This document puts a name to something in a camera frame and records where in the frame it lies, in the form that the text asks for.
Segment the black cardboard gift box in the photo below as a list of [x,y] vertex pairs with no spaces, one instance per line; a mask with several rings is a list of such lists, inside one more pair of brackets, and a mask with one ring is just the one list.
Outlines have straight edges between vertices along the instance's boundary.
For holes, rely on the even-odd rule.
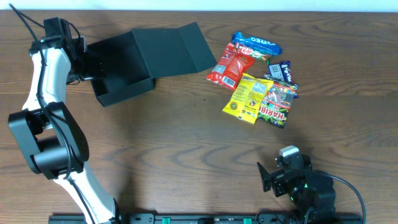
[[96,99],[104,106],[154,89],[158,78],[198,73],[216,65],[198,24],[132,29],[88,46],[85,68]]

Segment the Haribo gummy candy bag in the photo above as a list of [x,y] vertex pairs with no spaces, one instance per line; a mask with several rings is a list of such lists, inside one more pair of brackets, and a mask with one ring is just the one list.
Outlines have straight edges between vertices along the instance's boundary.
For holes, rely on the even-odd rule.
[[267,95],[261,101],[258,112],[258,120],[272,124],[283,129],[287,122],[295,91],[293,89],[274,82]]

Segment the yellow snack bag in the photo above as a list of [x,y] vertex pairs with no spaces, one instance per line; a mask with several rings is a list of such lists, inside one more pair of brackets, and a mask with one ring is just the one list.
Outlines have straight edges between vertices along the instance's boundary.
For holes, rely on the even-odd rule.
[[242,121],[254,124],[259,114],[261,102],[273,84],[272,80],[255,78],[244,73],[222,111]]

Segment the red snack bag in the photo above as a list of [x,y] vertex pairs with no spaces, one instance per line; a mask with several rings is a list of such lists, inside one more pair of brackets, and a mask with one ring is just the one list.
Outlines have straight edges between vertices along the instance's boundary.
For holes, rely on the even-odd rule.
[[251,56],[238,52],[235,45],[230,42],[206,79],[235,90],[243,73],[254,64],[254,61]]

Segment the blue Oreo cookie pack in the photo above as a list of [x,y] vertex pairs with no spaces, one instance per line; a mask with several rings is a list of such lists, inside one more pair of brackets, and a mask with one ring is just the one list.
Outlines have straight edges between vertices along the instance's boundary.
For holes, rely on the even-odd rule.
[[280,55],[282,53],[282,48],[278,44],[240,31],[232,35],[231,42],[265,54]]

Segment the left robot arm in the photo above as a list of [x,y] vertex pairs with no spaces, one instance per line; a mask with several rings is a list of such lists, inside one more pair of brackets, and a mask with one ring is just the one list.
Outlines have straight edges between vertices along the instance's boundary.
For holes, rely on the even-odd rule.
[[83,36],[72,37],[67,20],[46,19],[42,28],[45,37],[29,50],[30,92],[22,111],[9,115],[9,128],[31,171],[63,187],[84,223],[120,223],[117,202],[91,170],[88,141],[65,104],[67,85],[101,78],[101,62],[87,52]]

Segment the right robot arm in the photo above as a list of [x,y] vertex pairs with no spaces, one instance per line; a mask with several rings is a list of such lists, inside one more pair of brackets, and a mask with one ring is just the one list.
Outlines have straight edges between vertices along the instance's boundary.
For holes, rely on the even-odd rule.
[[263,191],[273,191],[276,197],[288,195],[296,206],[293,215],[284,223],[320,223],[334,219],[336,193],[332,178],[322,171],[314,171],[310,157],[299,152],[279,156],[280,170],[268,173],[257,163]]

